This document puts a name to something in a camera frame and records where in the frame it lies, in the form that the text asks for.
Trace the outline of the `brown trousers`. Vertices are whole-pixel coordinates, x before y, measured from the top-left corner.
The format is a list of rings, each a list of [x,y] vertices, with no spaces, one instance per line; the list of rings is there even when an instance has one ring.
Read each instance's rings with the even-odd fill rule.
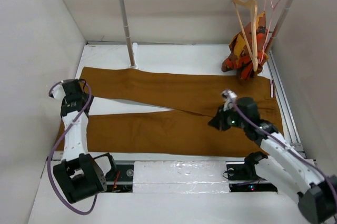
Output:
[[[241,85],[235,76],[84,67],[81,78],[95,98],[165,107],[165,111],[152,113],[90,115],[87,143],[92,152],[245,157],[259,151],[242,130],[218,131],[208,125],[223,104],[221,92],[225,89],[253,98],[261,117],[283,129],[279,106],[265,77]]]

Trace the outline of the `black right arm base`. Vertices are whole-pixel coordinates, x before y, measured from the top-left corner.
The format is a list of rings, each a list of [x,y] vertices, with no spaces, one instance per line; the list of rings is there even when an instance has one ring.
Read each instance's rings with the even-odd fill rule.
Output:
[[[227,161],[223,177],[229,182],[230,192],[278,192],[276,186],[259,177],[255,165],[267,155],[262,152],[254,152],[244,158],[243,161]]]

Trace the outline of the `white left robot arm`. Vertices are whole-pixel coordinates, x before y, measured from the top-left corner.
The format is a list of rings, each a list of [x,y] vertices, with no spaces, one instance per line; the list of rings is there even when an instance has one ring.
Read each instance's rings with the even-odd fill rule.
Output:
[[[60,164],[53,167],[53,175],[68,203],[73,204],[107,190],[107,180],[118,175],[111,154],[101,166],[88,152],[87,126],[94,96],[86,80],[67,79],[55,84],[48,95],[60,100],[64,131],[57,143],[63,143]]]

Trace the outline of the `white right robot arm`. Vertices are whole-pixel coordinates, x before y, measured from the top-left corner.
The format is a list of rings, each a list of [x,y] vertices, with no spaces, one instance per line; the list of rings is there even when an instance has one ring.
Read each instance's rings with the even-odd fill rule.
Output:
[[[260,117],[253,98],[238,98],[229,89],[222,97],[224,104],[208,125],[219,131],[239,128],[261,148],[245,157],[244,174],[265,179],[284,192],[309,223],[324,223],[335,217],[336,176],[327,176],[304,159],[271,122]]]

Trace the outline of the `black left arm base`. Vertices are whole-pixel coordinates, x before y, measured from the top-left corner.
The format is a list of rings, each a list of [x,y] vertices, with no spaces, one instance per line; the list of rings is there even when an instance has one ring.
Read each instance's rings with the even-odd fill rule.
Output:
[[[107,183],[107,191],[112,193],[127,193],[133,191],[134,162],[117,161],[117,173],[108,175],[111,165],[107,162],[100,165]]]

